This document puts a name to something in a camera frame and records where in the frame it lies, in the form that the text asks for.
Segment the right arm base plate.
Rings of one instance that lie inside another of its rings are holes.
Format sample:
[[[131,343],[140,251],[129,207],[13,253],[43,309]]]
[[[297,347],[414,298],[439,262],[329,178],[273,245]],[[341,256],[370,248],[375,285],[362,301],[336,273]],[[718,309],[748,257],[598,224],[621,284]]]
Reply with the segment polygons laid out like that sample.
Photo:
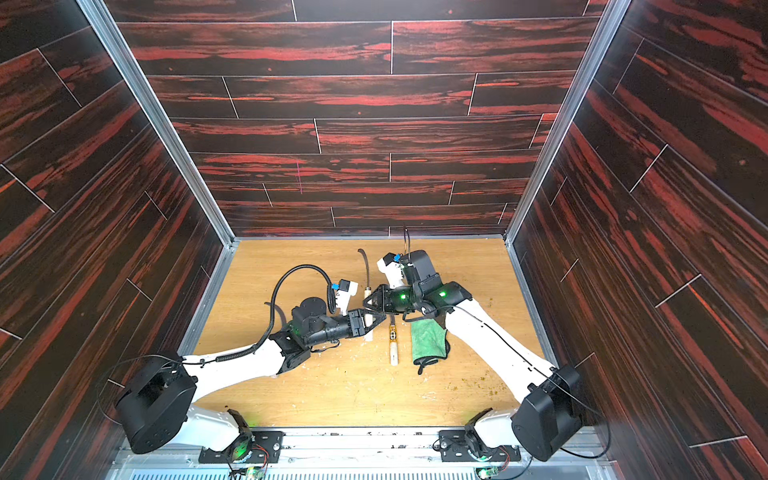
[[[522,455],[516,446],[489,447],[475,433],[464,429],[445,429],[438,432],[432,444],[443,462],[518,462]]]

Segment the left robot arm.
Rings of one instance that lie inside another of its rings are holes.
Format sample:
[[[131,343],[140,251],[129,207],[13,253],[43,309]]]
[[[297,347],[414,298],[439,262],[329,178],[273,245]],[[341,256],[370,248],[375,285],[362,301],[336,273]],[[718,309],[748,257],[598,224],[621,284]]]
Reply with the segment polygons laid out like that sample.
[[[292,309],[290,322],[254,348],[153,358],[127,381],[115,402],[118,421],[135,454],[166,444],[232,451],[250,432],[242,415],[198,408],[195,402],[251,379],[291,371],[315,346],[363,337],[386,319],[385,313],[366,308],[329,316],[325,301],[310,297]]]

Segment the small sickle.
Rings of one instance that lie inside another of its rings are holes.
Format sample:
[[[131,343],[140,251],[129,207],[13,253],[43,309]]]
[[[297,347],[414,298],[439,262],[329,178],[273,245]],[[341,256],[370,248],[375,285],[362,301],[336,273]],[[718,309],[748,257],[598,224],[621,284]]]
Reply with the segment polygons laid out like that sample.
[[[269,306],[275,312],[275,327],[278,330],[282,330],[287,324],[284,311],[273,302],[265,302],[265,305]]]
[[[366,254],[365,250],[363,248],[359,248],[358,249],[358,253],[362,256],[362,259],[363,259],[363,262],[364,262],[364,265],[365,265],[366,282],[365,282],[365,289],[364,289],[364,297],[363,297],[363,299],[366,299],[372,293],[371,283],[370,283],[370,266],[369,266],[369,261],[368,261],[368,257],[367,257],[367,254]],[[365,322],[365,326],[366,327],[371,327],[373,322],[374,322],[373,315],[371,313],[366,313],[364,315],[364,322]],[[365,334],[364,339],[365,339],[366,342],[372,342],[373,341],[373,331],[372,330],[368,331]]]
[[[389,316],[389,360],[391,366],[399,364],[397,324],[394,315]]]

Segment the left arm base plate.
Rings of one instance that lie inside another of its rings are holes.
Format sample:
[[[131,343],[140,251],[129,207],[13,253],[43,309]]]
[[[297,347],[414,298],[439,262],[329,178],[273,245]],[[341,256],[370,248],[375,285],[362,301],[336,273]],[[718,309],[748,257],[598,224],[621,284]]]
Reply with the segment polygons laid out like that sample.
[[[222,452],[203,448],[200,464],[274,464],[279,461],[285,433],[279,430],[253,430],[241,435]]]

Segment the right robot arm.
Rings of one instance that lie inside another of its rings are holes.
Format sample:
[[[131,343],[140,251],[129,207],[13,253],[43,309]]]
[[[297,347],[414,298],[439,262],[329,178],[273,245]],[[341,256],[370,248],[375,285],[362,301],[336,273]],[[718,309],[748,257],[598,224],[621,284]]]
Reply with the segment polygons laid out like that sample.
[[[549,460],[583,425],[577,404],[581,377],[536,355],[498,325],[457,282],[445,283],[428,254],[389,253],[377,262],[387,282],[365,298],[367,307],[391,315],[419,314],[471,347],[502,379],[517,408],[487,409],[465,426],[466,448],[477,458],[500,447],[522,447]]]

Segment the green and black rag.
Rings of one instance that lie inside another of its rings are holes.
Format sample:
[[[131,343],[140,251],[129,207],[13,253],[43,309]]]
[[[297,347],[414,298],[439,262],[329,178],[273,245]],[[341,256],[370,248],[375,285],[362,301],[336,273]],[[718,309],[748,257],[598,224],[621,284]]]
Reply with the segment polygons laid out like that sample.
[[[431,365],[445,360],[450,353],[447,330],[435,319],[422,319],[411,323],[412,361],[418,374]]]

